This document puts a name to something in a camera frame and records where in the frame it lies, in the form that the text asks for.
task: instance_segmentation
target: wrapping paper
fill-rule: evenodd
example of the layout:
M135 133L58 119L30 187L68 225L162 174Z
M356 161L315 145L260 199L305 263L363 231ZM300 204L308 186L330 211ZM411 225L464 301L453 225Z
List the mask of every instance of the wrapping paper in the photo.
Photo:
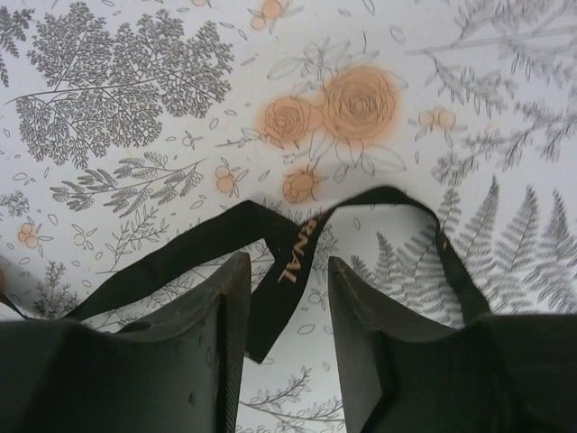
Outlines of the wrapping paper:
M438 211L494 312L575 313L576 14L574 0L0 0L6 294L59 318L242 200L302 221L389 184ZM285 332L245 361L237 432L345 431L331 255L462 324L431 224L335 213ZM272 256L244 250L256 284ZM224 259L87 324L115 331Z

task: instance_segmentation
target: shoulder strap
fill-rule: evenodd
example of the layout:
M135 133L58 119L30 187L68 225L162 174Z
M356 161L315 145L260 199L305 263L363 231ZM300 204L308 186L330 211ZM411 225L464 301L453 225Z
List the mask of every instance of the shoulder strap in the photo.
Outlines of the shoulder strap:
M301 226L266 207L244 201L118 272L66 317L84 320L131 304L150 296L195 266L263 238L275 263L252 294L246 346L247 355L261 363L302 298L316 244L331 215L339 207L373 204L408 205L430 215L436 223L436 248L444 274L461 302L465 323L471 323L481 314L490 313L487 300L475 287L451 243L444 236L435 212L399 189L377 187L328 208Z

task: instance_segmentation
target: black strap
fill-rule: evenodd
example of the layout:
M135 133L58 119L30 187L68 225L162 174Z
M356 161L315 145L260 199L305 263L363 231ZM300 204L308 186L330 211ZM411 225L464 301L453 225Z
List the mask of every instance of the black strap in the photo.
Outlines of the black strap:
M261 363L302 298L316 244L331 215L339 207L373 204L409 205L430 215L436 223L436 248L444 274L461 302L465 323L490 313L489 303L444 236L435 212L399 189L377 187L328 208L301 226L266 207L244 201L118 272L66 317L84 320L143 299L195 266L263 238L275 263L252 294L246 346L247 355Z

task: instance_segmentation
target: botanical print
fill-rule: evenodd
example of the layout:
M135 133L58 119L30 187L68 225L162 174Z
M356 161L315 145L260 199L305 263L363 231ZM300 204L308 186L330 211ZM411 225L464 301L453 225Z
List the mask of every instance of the botanical print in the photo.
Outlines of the botanical print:
M436 211L494 312L577 312L573 0L21 3L0 0L0 270L27 315L245 200L300 224L375 185ZM334 213L287 328L245 360L237 433L346 431L332 255L463 324L430 223ZM241 250L256 289L273 252ZM115 332L228 257L86 323Z

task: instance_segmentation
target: gold lettering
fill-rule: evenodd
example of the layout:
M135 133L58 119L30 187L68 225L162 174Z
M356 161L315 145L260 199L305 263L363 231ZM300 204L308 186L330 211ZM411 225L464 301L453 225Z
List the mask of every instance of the gold lettering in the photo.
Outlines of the gold lettering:
M311 236L315 231L315 227L316 227L316 220L309 219L307 221L307 225L302 228L301 232L305 232L307 236Z
M308 238L305 235L303 235L302 233L299 233L298 239L300 239L300 240L295 244L295 251L297 253L299 253L300 255L305 255L305 252L303 251L303 247L307 246Z
M300 269L300 261L294 251L292 252L292 262L287 263L287 269L291 271L298 271Z
M282 271L282 274L279 276L279 282L283 279L286 278L287 280L290 280L291 282L297 282L297 277L295 276L295 274L291 273L290 271L284 269Z

